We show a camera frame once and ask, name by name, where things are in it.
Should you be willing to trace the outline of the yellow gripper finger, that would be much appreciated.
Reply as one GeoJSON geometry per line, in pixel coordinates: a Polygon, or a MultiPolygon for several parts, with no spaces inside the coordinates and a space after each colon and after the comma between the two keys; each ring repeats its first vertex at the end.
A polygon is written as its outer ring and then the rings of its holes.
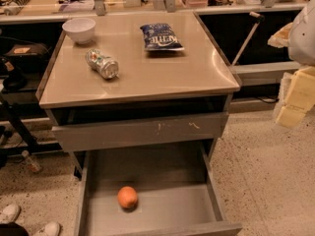
{"type": "Polygon", "coordinates": [[[283,127],[293,128],[314,105],[315,67],[304,67],[293,74],[284,73],[279,101],[275,107],[275,122],[283,127]]]}
{"type": "Polygon", "coordinates": [[[276,48],[288,47],[289,33],[292,27],[292,23],[289,23],[274,33],[269,39],[268,44],[276,48]]]}

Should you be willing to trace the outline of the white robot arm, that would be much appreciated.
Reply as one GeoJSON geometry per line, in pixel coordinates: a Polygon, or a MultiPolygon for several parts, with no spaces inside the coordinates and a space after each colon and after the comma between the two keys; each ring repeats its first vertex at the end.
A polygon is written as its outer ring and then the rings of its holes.
{"type": "Polygon", "coordinates": [[[286,47],[288,56],[301,67],[282,78],[275,122],[286,128],[297,126],[315,105],[315,0],[289,23],[273,34],[268,44],[286,47]]]}

